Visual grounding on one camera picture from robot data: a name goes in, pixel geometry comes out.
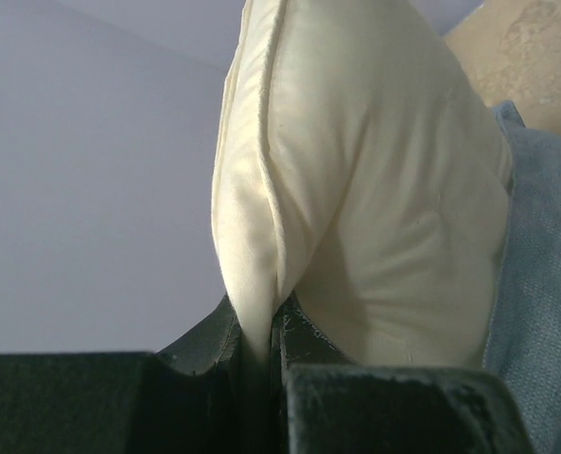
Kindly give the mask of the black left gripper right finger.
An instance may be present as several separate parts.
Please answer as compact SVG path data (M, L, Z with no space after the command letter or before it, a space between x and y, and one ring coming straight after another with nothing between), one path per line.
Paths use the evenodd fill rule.
M355 364L296 296L272 323L273 453L531 453L504 384L481 371Z

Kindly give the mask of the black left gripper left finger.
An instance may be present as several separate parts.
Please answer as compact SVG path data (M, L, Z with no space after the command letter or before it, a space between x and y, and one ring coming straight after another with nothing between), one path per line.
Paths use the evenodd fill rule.
M0 355L0 453L262 453L228 300L157 352Z

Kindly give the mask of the cream white pillow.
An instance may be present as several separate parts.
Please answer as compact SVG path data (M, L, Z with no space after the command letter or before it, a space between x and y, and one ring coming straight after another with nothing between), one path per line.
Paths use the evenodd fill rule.
M367 365L478 368L512 153L406 1L249 1L212 188L224 284L263 364L291 294Z

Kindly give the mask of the green beige blue pillowcase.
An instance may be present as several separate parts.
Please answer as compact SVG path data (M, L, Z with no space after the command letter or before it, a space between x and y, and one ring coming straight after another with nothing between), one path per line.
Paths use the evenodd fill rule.
M513 154L507 235L483 364L508 387L535 451L561 453L561 135L493 109Z

